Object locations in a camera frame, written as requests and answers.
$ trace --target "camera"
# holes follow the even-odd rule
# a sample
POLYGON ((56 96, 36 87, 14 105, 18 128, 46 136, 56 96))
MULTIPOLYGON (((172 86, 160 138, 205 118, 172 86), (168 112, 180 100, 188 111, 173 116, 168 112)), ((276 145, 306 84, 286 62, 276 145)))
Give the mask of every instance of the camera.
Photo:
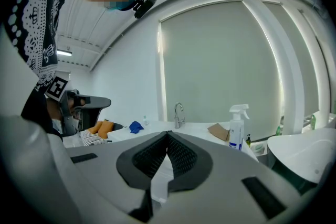
POLYGON ((154 6, 156 0, 139 0, 138 3, 133 7, 135 11, 135 18, 140 19, 151 7, 154 6))

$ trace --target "orange cushion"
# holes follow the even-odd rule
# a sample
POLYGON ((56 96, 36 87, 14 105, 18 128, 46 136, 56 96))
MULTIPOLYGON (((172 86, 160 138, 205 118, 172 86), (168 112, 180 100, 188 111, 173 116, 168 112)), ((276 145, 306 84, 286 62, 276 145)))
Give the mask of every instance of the orange cushion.
POLYGON ((112 129, 113 122, 103 121, 103 124, 98 131, 98 135, 103 139, 107 139, 107 133, 112 132, 112 129))
POLYGON ((89 131, 91 134, 96 134, 96 133, 98 133, 98 131, 99 131, 99 129, 100 129, 100 127, 101 127, 102 124, 103 124, 102 121, 98 121, 98 122, 96 123, 96 125, 95 125, 94 127, 89 128, 88 131, 89 131))

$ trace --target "striped cloth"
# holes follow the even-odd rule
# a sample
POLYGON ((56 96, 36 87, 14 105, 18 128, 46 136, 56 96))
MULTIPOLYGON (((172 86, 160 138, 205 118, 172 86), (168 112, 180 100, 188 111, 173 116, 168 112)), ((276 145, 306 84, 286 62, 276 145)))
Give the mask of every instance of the striped cloth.
POLYGON ((80 136, 84 146, 112 143, 112 140, 103 139, 98 134, 91 134, 88 130, 81 132, 80 136))

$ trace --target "white container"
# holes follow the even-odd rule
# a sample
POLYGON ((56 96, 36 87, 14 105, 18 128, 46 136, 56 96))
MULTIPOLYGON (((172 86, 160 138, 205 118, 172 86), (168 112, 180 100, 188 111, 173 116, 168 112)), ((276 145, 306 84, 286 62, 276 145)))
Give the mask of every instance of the white container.
POLYGON ((249 117, 246 114, 248 104, 237 104, 230 108, 230 112, 233 113, 233 119, 230 120, 230 141, 229 146, 237 150, 242 150, 241 145, 244 138, 244 120, 241 119, 243 114, 247 119, 249 117))
POLYGON ((148 125, 148 120, 147 120, 146 116, 143 116, 143 124, 144 124, 145 126, 148 125))

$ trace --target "patterned shirt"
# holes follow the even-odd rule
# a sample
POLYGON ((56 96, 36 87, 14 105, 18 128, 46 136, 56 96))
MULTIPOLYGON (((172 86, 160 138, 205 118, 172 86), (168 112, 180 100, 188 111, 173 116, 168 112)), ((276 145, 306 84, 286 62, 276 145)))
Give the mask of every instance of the patterned shirt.
POLYGON ((55 34, 65 0, 16 0, 4 21, 20 56, 39 77, 35 89, 45 93, 57 68, 55 34))

